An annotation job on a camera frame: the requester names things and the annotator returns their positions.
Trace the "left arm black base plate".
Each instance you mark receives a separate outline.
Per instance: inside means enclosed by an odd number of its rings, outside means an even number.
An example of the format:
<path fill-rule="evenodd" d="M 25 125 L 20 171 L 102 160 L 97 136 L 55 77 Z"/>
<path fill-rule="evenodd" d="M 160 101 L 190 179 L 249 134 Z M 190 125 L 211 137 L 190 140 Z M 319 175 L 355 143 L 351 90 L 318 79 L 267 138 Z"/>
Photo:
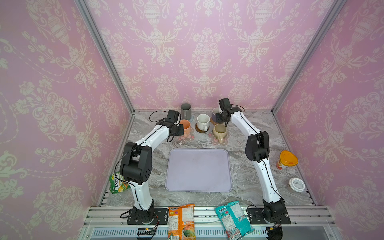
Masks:
<path fill-rule="evenodd" d="M 169 210 L 165 208 L 149 209 L 147 211 L 133 208 L 129 210 L 127 225 L 167 225 Z"/>

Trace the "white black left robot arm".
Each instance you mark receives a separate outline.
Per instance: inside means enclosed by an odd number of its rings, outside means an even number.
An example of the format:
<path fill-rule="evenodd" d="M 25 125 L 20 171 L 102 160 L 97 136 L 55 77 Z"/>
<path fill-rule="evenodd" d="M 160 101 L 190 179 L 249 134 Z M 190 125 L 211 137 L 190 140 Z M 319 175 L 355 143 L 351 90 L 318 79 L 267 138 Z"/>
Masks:
<path fill-rule="evenodd" d="M 142 139 L 126 143 L 119 173 L 121 180 L 130 185 L 134 197 L 134 206 L 130 211 L 133 221 L 149 224 L 155 218 L 154 200 L 148 184 L 152 173 L 152 153 L 164 140 L 183 134 L 182 124 L 157 124 Z"/>

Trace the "grey mug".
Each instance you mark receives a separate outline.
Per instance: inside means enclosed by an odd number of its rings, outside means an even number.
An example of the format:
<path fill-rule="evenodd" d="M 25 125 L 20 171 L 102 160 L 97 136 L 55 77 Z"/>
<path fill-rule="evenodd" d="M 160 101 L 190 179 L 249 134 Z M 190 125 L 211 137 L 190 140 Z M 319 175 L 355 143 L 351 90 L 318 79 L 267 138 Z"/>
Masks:
<path fill-rule="evenodd" d="M 183 120 L 190 120 L 192 118 L 192 106 L 189 103 L 181 105 L 181 115 Z"/>

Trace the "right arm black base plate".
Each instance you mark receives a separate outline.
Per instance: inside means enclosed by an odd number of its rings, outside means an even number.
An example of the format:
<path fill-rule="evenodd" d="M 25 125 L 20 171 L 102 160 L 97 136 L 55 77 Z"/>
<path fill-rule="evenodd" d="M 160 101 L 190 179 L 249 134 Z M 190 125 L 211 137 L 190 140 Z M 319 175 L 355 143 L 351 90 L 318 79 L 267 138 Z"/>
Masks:
<path fill-rule="evenodd" d="M 291 224 L 291 219 L 287 211 L 285 211 L 281 216 L 277 217 L 275 220 L 267 221 L 263 215 L 263 209 L 255 208 L 251 206 L 246 209 L 247 217 L 251 225 L 289 225 Z"/>

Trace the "beige yellow mug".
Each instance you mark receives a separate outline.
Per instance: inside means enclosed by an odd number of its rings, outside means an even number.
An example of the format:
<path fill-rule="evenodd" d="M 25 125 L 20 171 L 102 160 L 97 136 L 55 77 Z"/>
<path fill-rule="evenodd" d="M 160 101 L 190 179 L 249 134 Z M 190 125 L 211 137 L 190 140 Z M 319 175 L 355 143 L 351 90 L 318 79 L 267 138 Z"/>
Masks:
<path fill-rule="evenodd" d="M 227 136 L 227 134 L 228 134 L 228 131 L 225 125 L 223 124 L 215 125 L 213 129 L 213 136 L 220 144 L 224 142 L 224 138 Z"/>

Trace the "brown wooden round coaster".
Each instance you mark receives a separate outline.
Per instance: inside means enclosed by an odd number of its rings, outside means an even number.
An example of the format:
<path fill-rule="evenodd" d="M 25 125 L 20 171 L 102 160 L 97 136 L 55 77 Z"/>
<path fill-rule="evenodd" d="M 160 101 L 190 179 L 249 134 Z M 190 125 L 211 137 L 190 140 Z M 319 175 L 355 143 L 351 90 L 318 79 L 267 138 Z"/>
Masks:
<path fill-rule="evenodd" d="M 195 130 L 199 133 L 207 133 L 210 130 L 210 126 L 208 126 L 208 129 L 206 131 L 200 130 L 198 127 L 198 123 L 195 124 Z"/>

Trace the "pink flower silicone coaster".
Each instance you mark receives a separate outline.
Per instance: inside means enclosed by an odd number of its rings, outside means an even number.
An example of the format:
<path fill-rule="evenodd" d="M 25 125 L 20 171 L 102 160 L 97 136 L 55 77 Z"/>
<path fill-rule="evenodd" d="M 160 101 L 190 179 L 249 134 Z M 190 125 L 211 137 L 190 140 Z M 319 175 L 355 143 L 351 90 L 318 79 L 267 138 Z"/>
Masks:
<path fill-rule="evenodd" d="M 215 134 L 214 132 L 209 133 L 209 137 L 212 145 L 226 146 L 229 142 L 229 134 Z"/>

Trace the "lavender mug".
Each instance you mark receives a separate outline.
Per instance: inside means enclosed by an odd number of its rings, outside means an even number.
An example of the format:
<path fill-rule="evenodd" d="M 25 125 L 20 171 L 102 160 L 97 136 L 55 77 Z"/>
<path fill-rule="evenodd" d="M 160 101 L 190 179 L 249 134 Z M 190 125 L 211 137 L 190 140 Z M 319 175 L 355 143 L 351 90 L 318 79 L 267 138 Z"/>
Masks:
<path fill-rule="evenodd" d="M 220 112 L 220 108 L 216 107 L 212 110 L 212 121 L 217 122 L 216 114 Z"/>

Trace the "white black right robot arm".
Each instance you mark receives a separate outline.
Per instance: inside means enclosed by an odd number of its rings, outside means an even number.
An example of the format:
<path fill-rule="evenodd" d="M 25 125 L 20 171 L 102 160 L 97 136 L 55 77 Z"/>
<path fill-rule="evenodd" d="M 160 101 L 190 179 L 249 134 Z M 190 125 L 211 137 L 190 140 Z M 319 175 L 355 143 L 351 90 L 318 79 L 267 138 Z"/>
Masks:
<path fill-rule="evenodd" d="M 257 129 L 238 108 L 216 113 L 218 123 L 233 123 L 246 137 L 245 154 L 257 171 L 263 192 L 263 216 L 270 224 L 290 224 L 285 200 L 278 191 L 272 175 L 269 153 L 269 134 Z"/>

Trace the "white mug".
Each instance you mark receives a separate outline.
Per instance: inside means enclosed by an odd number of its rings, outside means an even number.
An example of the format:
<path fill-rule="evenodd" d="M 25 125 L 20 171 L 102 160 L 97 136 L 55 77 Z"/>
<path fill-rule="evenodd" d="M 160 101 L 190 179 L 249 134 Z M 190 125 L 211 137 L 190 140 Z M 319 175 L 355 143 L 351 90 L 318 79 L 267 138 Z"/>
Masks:
<path fill-rule="evenodd" d="M 200 130 L 206 131 L 210 126 L 210 117 L 206 114 L 200 114 L 197 117 L 197 123 Z"/>

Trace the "peach orange mug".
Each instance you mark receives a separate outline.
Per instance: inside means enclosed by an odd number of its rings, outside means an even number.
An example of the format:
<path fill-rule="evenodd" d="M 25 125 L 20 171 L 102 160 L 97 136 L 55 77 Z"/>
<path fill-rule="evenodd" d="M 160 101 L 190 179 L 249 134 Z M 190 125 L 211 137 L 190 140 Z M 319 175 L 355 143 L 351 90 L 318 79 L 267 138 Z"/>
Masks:
<path fill-rule="evenodd" d="M 188 120 L 181 120 L 180 124 L 184 127 L 183 137 L 187 138 L 191 134 L 191 122 Z"/>

